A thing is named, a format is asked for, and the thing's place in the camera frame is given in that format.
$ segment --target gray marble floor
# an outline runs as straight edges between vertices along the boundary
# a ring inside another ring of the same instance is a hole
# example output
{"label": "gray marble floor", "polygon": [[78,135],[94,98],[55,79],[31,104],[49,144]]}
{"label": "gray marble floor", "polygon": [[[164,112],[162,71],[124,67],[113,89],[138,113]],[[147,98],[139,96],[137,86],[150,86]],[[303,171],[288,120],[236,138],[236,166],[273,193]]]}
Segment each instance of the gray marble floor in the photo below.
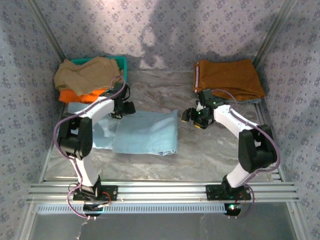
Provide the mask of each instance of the gray marble floor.
{"label": "gray marble floor", "polygon": [[[131,101],[141,111],[178,114],[196,106],[192,92],[192,72],[140,71],[129,72]],[[253,104],[234,108],[247,119],[256,122]],[[238,163],[238,140],[221,124],[206,130],[195,128],[191,122],[178,123],[178,154],[116,154],[111,150],[93,149],[94,165],[103,179],[148,179],[182,181],[221,181]],[[71,163],[53,149],[46,177],[75,177]],[[260,174],[254,181],[269,182],[269,174]]]}

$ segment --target beige cloth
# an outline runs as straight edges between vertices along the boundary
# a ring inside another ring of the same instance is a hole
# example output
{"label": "beige cloth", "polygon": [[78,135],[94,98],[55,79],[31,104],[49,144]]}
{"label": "beige cloth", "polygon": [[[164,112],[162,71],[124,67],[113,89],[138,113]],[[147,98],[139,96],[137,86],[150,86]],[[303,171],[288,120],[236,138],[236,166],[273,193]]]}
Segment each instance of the beige cloth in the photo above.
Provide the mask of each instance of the beige cloth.
{"label": "beige cloth", "polygon": [[65,59],[54,76],[54,85],[59,91],[70,89],[80,96],[110,87],[112,78],[119,75],[121,72],[114,59],[96,56],[82,65]]}

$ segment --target green plastic bin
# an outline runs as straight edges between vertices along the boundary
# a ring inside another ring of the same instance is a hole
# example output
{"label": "green plastic bin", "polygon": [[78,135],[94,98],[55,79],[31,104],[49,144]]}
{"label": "green plastic bin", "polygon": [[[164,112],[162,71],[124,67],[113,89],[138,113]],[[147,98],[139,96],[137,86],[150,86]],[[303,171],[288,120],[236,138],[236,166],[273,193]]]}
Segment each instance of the green plastic bin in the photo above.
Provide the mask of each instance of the green plastic bin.
{"label": "green plastic bin", "polygon": [[[108,56],[108,59],[115,59],[116,63],[119,66],[120,70],[123,70],[123,78],[124,81],[127,82],[127,73],[128,73],[128,65],[127,65],[127,59],[125,56]],[[78,58],[73,59],[71,62],[73,62],[76,65],[82,65],[86,62],[90,61],[92,58]]]}

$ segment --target blue floral wallpaper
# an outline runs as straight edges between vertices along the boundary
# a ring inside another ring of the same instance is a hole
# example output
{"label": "blue floral wallpaper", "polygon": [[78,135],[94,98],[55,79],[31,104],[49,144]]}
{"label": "blue floral wallpaper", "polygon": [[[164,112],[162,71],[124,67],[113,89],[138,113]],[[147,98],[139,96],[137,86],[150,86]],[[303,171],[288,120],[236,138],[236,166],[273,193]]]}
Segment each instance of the blue floral wallpaper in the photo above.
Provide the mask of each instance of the blue floral wallpaper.
{"label": "blue floral wallpaper", "polygon": [[28,8],[0,2],[0,239],[13,239],[58,119],[59,62]]}
{"label": "blue floral wallpaper", "polygon": [[320,239],[320,2],[298,0],[258,70],[282,165]]}
{"label": "blue floral wallpaper", "polygon": [[70,59],[125,55],[130,70],[253,58],[282,0],[36,0]]}

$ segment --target purple cable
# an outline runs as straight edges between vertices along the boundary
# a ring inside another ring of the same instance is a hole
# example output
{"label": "purple cable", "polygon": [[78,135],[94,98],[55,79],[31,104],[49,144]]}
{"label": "purple cable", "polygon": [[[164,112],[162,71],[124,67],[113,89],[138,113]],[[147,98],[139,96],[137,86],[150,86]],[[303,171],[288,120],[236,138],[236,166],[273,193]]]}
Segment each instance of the purple cable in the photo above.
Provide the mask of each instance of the purple cable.
{"label": "purple cable", "polygon": [[[112,86],[112,83],[114,82],[114,80],[115,80],[116,78],[121,78],[122,81],[123,81],[123,84],[122,84],[121,89],[120,89],[118,92],[116,92],[115,94],[107,97],[106,99],[103,99],[103,100],[101,100],[101,101],[97,101],[97,102],[92,103],[92,104],[88,107],[88,109],[87,109],[86,111],[90,111],[90,110],[91,110],[93,107],[95,107],[96,105],[98,105],[98,104],[100,104],[100,103],[103,103],[103,102],[105,102],[105,101],[107,101],[107,100],[109,100],[109,99],[113,99],[114,97],[116,97],[117,95],[119,95],[119,94],[122,92],[122,90],[125,88],[125,85],[126,85],[126,82],[125,82],[125,79],[123,78],[123,76],[115,76],[114,78],[112,78],[110,86]],[[58,139],[57,139],[58,129],[60,128],[61,124],[63,124],[63,123],[66,122],[66,121],[69,121],[69,120],[71,120],[71,119],[74,119],[74,118],[76,118],[76,117],[79,117],[79,116],[81,116],[82,114],[85,114],[85,113],[86,113],[85,111],[82,111],[82,112],[80,112],[80,113],[77,113],[77,114],[72,115],[72,116],[68,116],[68,117],[62,119],[61,121],[59,121],[59,122],[55,125],[54,130],[53,130],[53,143],[54,143],[55,147],[58,149],[59,153],[60,153],[62,156],[64,156],[65,158],[73,161],[74,166],[75,166],[75,171],[76,171],[76,173],[78,174],[78,176],[79,176],[79,178],[80,178],[79,184],[78,184],[76,187],[72,188],[72,189],[69,191],[69,193],[67,194],[67,196],[66,196],[66,201],[67,201],[70,209],[71,209],[77,216],[79,216],[79,217],[81,217],[81,218],[84,218],[84,219],[87,219],[87,218],[88,218],[87,216],[81,215],[80,213],[78,213],[78,212],[72,207],[72,205],[71,205],[71,203],[70,203],[70,200],[69,200],[69,197],[70,197],[71,193],[73,193],[75,190],[77,190],[77,189],[79,189],[79,188],[81,187],[82,182],[83,182],[83,176],[82,176],[82,174],[81,174],[81,172],[80,172],[80,170],[79,170],[79,167],[78,167],[78,165],[77,165],[76,159],[73,158],[73,157],[70,157],[70,156],[66,155],[66,154],[62,151],[62,149],[61,149],[60,146],[59,146]]]}
{"label": "purple cable", "polygon": [[[216,91],[221,91],[221,92],[224,92],[226,94],[228,94],[229,96],[232,97],[232,99],[234,100],[235,104],[237,105],[238,102],[236,100],[236,98],[228,91],[226,90],[223,90],[223,89],[212,89],[211,90],[212,92],[216,92]],[[280,150],[278,148],[278,146],[276,145],[275,141],[265,132],[263,131],[262,129],[258,128],[257,126],[251,124],[250,122],[246,122],[244,121],[241,117],[237,116],[234,112],[234,109],[232,106],[230,106],[229,108],[229,112],[230,114],[235,118],[237,119],[238,121],[242,122],[243,124],[245,125],[248,125],[249,127],[253,128],[253,129],[256,129],[258,132],[260,132],[263,136],[266,137],[266,139],[268,139],[268,141],[272,144],[273,148],[275,149],[275,152],[276,152],[276,162],[275,162],[275,166],[270,168],[270,169],[258,169],[257,171],[255,171],[254,173],[252,173],[245,181],[244,181],[244,186],[248,187],[250,192],[252,193],[252,204],[251,204],[251,207],[249,208],[249,210],[247,212],[245,212],[244,214],[240,215],[239,217],[237,218],[243,218],[245,216],[247,216],[251,211],[252,209],[254,208],[254,205],[255,205],[255,193],[254,193],[254,190],[247,184],[251,179],[253,179],[258,173],[268,173],[268,172],[272,172],[274,170],[276,170],[279,165],[280,165],[280,161],[281,161],[281,155],[280,155]]]}

